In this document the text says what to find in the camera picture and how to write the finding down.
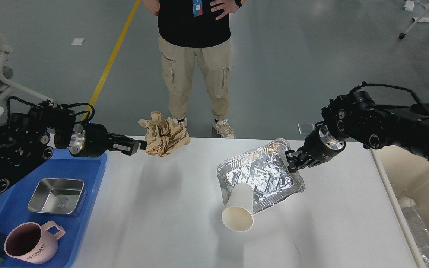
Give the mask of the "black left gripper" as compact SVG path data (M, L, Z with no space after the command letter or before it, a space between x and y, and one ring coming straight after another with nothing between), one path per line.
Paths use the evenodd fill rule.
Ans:
M69 142L69 152L74 157L99 157L105 151L117 151L131 156L138 149L146 149L147 142L124 135L109 135L102 124L75 124Z

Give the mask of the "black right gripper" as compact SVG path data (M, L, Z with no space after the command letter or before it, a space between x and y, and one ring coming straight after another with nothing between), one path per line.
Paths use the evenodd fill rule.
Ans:
M317 166L330 161L344 151L346 142L335 139L328 127L322 124L305 138L303 146L285 151L289 173L296 173L307 166Z

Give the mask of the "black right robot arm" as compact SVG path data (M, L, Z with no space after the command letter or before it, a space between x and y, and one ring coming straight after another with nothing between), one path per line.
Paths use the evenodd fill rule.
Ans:
M315 124L296 151L285 152L288 171L330 161L344 151L346 139L361 142L366 149L395 145L429 161L429 104L410 90L411 106L377 105L363 82L348 94L330 99L321 109L323 121Z

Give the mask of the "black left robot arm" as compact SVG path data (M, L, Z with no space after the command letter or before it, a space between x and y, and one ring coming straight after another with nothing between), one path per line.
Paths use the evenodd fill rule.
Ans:
M74 157L99 157L106 151L131 156L147 148L147 142L111 133L102 124L92 123L94 107L75 112L82 106L56 104L45 100L29 105L27 113L7 112L7 122L0 126L0 194L22 180L53 155L54 148L68 149ZM49 146L49 129L55 130L54 147Z

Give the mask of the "person's right hand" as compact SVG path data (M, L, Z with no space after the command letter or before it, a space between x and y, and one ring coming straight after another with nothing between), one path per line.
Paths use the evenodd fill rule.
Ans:
M141 0L144 7L153 15L158 16L160 12L160 1L159 0Z

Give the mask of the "person's left hand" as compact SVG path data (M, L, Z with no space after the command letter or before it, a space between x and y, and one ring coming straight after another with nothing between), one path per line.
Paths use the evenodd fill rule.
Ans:
M216 17L216 20L221 20L223 17L237 12L245 3L245 0L214 0L210 2L211 12L222 11Z

